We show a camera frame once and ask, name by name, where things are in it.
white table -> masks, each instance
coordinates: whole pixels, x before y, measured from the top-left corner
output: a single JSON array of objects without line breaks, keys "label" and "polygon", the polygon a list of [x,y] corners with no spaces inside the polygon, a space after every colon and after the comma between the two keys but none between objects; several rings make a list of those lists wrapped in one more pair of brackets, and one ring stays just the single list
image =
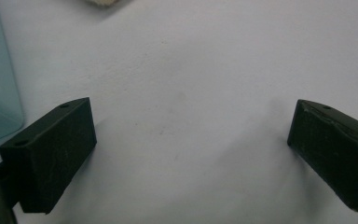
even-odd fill
[{"label": "white table", "polygon": [[358,1],[0,0],[26,125],[89,96],[98,145],[27,223],[358,223],[285,144],[358,119]]}]

white tabletop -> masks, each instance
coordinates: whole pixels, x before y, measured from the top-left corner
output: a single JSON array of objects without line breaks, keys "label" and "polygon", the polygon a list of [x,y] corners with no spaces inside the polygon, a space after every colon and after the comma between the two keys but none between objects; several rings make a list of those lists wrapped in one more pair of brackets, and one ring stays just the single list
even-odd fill
[{"label": "white tabletop", "polygon": [[89,96],[98,145],[27,223],[358,223],[285,141],[358,119],[358,1],[0,0],[26,125]]}]

table surface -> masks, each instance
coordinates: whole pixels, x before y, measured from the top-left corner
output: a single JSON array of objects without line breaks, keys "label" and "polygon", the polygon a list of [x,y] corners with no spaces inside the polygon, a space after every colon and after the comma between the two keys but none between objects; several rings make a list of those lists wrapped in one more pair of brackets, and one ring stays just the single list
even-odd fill
[{"label": "table surface", "polygon": [[26,125],[90,97],[98,145],[19,223],[358,223],[286,145],[297,99],[358,119],[358,1],[0,0]]}]

beige object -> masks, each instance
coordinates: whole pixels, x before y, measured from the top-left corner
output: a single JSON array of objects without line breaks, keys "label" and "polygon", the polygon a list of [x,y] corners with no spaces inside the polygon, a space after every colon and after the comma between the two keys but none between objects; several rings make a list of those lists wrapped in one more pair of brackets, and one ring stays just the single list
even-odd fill
[{"label": "beige object", "polygon": [[117,2],[118,0],[88,0],[89,2],[95,3],[98,6],[108,7]]}]

